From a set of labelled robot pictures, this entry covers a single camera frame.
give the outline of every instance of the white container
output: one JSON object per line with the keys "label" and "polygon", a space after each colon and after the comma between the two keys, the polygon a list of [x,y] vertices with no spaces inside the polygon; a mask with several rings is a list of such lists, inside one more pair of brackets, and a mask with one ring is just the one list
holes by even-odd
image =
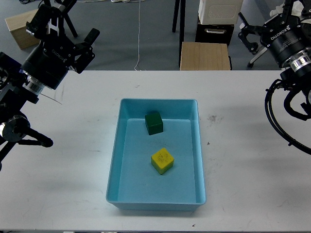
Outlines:
{"label": "white container", "polygon": [[199,19],[203,25],[236,24],[243,0],[200,0]]}

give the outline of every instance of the white cable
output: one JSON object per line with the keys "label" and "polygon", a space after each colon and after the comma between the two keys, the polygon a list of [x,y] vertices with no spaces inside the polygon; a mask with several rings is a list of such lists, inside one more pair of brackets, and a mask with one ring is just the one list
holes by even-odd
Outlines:
{"label": "white cable", "polygon": [[138,66],[138,63],[139,63],[140,2],[141,2],[141,1],[139,1],[139,10],[138,10],[138,59],[137,59],[136,66],[134,67],[134,70],[136,70],[136,71],[137,71],[136,67]]}
{"label": "white cable", "polygon": [[107,0],[87,0],[87,1],[77,1],[77,3],[90,3],[90,2],[99,2],[99,1],[107,1]]}

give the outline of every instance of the black drawer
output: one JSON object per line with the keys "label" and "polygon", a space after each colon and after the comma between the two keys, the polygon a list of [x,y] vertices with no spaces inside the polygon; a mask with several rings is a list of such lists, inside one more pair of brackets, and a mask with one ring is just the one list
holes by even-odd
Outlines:
{"label": "black drawer", "polygon": [[195,42],[230,44],[234,25],[202,25],[198,23]]}

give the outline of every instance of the wire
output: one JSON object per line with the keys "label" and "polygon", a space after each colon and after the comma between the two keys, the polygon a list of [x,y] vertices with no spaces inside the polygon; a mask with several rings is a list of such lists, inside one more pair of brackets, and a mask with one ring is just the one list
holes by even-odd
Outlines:
{"label": "wire", "polygon": [[77,3],[90,3],[90,2],[100,2],[100,1],[107,1],[107,0],[77,1]]}
{"label": "wire", "polygon": [[299,150],[311,154],[311,149],[309,147],[306,147],[305,145],[301,144],[300,142],[296,141],[294,138],[292,138],[288,133],[285,132],[285,130],[280,126],[278,121],[276,120],[276,117],[273,113],[272,109],[272,95],[276,89],[279,89],[281,86],[283,86],[283,81],[278,79],[275,80],[269,89],[267,89],[267,94],[265,98],[265,111],[266,115],[268,117],[268,120],[272,127],[275,129],[275,131],[282,136],[286,141],[289,142],[289,146],[293,145],[294,147],[298,148]]}
{"label": "wire", "polygon": [[140,41],[140,39],[139,39],[139,36],[140,36],[140,2],[141,1],[139,1],[139,10],[138,10],[138,58],[137,58],[137,63],[135,65],[135,67],[134,67],[134,70],[136,70],[136,71],[137,71],[136,67],[138,66],[139,60],[140,60],[140,52],[139,52],[139,41]]}

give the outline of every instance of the green cube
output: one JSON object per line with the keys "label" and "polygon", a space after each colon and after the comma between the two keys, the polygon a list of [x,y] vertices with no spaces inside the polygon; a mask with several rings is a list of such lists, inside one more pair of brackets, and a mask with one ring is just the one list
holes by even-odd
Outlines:
{"label": "green cube", "polygon": [[163,121],[160,113],[145,115],[145,122],[149,135],[163,132]]}

